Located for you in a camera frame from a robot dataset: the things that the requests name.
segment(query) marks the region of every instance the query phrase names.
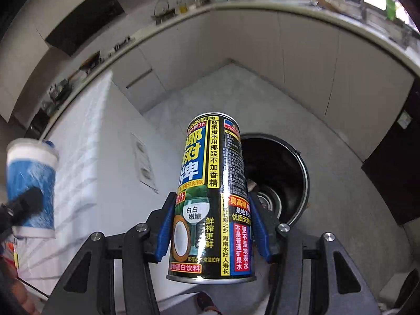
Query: dark wooden door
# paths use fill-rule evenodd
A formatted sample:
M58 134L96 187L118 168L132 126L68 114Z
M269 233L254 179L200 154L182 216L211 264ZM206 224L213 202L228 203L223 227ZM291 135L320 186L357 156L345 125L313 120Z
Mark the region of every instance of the dark wooden door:
M397 224L420 217L420 84L404 110L413 118L406 129L395 122L362 169L388 205Z

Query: white cabinet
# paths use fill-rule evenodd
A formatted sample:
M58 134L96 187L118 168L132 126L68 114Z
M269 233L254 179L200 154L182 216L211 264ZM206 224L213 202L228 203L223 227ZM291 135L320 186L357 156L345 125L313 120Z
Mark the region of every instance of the white cabinet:
M166 92L153 71L150 71L125 90L125 96L140 113L155 106L159 98Z
M242 24L240 10L216 10L215 34L217 51L228 59L240 62L242 58Z
M0 41L0 115L9 121L32 72L48 52L36 28L18 13Z
M284 89L323 119L333 86L339 29L279 13L284 53Z
M283 50L276 12L217 11L218 46L228 58L282 86Z
M185 64L185 76L190 82L219 68L226 59L216 48L217 18L213 12L204 13L177 25L180 34L179 60Z
M396 120L413 80L388 53L341 30L325 120L365 160Z
M188 68L181 60L181 35L176 27L170 27L142 43L139 48L165 90L186 86Z
M242 35L239 44L245 67L268 78L276 85L284 83L283 41L276 12L241 11Z
M193 17L140 45L165 90L183 88L221 65L213 20L212 13Z
M135 47L113 63L111 70L113 72L113 82L120 89L123 89L150 70L150 65L139 48Z

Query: black trash bin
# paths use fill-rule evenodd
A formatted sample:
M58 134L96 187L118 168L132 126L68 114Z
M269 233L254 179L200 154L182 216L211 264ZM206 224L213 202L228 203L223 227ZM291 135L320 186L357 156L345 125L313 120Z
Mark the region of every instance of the black trash bin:
M293 226L309 196L309 175L300 153L266 134L243 134L241 143L245 176L257 184L263 207L275 212L281 223Z

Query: countertop edge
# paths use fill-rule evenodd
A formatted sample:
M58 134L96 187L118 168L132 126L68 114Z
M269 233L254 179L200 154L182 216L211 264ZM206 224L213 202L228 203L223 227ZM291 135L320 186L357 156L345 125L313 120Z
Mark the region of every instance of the countertop edge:
M368 41L371 41L372 43L375 43L383 50L387 51L392 56L397 58L411 72L417 75L417 77L420 77L420 66L413 59L411 59L397 44L394 44L391 40L388 40L385 37L385 35L381 34L380 32L376 32L369 26L364 26L358 21L353 20L352 18L346 17L344 15L330 12L327 10L317 10L314 7L299 5L298 3L282 2L281 0L232 0L222 3L219 2L200 7L198 9L194 9L185 14L180 14L159 26L145 27L134 33L132 37L134 37L135 40L133 42L128 44L126 47L117 52L117 54L115 54L114 56L106 60L104 63L102 63L94 72L91 73L91 75L81 85L74 89L71 95L63 103L61 108L50 119L50 122L45 128L40 139L45 139L49 131L54 126L55 122L57 122L58 118L62 115L62 113L66 110L70 103L77 97L77 95L80 92L82 92L85 89L85 87L89 85L98 75L100 75L110 65L112 65L116 60L121 58L127 52L131 51L134 47L138 46L139 44L146 41L148 38L154 36L155 34L158 34L164 31L165 29L172 27L184 20L190 19L194 16L203 13L207 13L211 10L220 9L262 9L275 12L289 12L330 23L334 26L338 26L352 33L355 33L356 35L359 35L360 37L365 38Z

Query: faucet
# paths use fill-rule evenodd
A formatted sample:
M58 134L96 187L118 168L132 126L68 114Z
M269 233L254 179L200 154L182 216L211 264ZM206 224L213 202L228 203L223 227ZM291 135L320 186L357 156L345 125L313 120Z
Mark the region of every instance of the faucet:
M367 7L366 7L366 3L365 0L360 0L360 13L362 15L362 22L363 23L367 23L368 21L368 14L367 14Z

